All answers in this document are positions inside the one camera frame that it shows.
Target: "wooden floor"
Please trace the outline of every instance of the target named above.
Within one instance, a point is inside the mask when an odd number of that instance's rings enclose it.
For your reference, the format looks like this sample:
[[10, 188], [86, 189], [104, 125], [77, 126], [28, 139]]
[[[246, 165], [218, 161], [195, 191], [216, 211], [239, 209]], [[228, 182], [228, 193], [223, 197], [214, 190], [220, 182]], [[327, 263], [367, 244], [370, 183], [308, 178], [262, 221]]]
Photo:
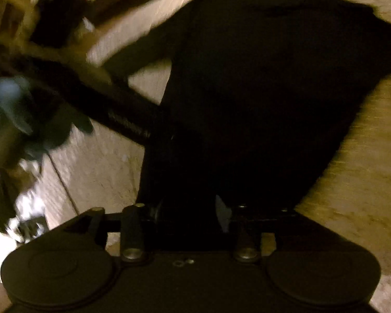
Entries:
[[[89, 59], [100, 63], [187, 1], [155, 0], [119, 17], [100, 33]], [[377, 6], [378, 15], [391, 22], [391, 0], [353, 1]], [[165, 62], [139, 72], [132, 83], [160, 100], [168, 75]], [[95, 128], [92, 137], [74, 132], [71, 144], [53, 156], [80, 210], [120, 211], [136, 198], [143, 149], [98, 124]], [[51, 226], [74, 215], [49, 164], [39, 194]], [[383, 276], [371, 303], [391, 313], [391, 78], [368, 98], [337, 158], [298, 210], [378, 257]]]

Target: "black circular pad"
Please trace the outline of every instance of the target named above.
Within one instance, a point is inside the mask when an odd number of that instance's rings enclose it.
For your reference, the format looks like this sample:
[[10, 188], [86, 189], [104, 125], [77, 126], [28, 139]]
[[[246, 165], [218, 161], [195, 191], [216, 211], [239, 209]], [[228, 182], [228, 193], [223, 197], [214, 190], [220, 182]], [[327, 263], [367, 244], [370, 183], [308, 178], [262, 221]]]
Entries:
[[276, 251], [267, 273], [289, 297], [315, 308], [342, 308], [370, 299], [381, 270], [369, 252]]
[[45, 309], [65, 307], [88, 299], [109, 281], [113, 265], [106, 251], [91, 237], [62, 235], [63, 246], [38, 239], [4, 260], [1, 275], [9, 295]]

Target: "dark round object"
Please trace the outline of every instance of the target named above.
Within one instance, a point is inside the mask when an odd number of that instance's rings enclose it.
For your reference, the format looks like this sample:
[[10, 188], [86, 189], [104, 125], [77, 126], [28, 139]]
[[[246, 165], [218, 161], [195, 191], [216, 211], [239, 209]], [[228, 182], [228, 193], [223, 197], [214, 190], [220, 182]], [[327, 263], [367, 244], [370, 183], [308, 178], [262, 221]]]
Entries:
[[336, 309], [368, 302], [381, 277], [376, 258], [367, 251], [276, 251], [266, 271], [289, 297], [314, 308]]
[[11, 297], [55, 309], [85, 301], [108, 283], [113, 273], [110, 255], [79, 234], [63, 238], [65, 248], [32, 241], [4, 260], [1, 276]]

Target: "circular disc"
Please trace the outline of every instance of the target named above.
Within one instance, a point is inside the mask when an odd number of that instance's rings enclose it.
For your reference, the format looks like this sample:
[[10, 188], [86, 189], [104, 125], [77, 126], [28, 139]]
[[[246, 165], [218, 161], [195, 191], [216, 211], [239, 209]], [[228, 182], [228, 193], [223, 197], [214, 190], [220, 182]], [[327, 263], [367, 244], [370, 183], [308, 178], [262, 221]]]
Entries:
[[282, 292], [316, 308], [340, 308], [369, 300], [380, 280], [380, 265], [367, 251], [276, 251], [267, 273]]
[[27, 244], [12, 252], [1, 271], [6, 291], [29, 305], [56, 308], [75, 305], [103, 287], [113, 272], [111, 257], [72, 235], [65, 237], [65, 249], [38, 248], [33, 241], [36, 248], [24, 248]]

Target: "black fabric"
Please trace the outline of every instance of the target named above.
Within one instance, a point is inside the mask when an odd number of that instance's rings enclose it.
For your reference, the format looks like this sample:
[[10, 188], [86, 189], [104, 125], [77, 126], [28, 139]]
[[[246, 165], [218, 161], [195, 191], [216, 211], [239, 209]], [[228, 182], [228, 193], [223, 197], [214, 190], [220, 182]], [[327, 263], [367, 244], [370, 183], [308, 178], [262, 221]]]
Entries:
[[342, 0], [194, 0], [105, 66], [163, 55], [161, 106], [184, 129], [147, 148], [138, 200], [291, 207], [391, 73], [391, 24]]

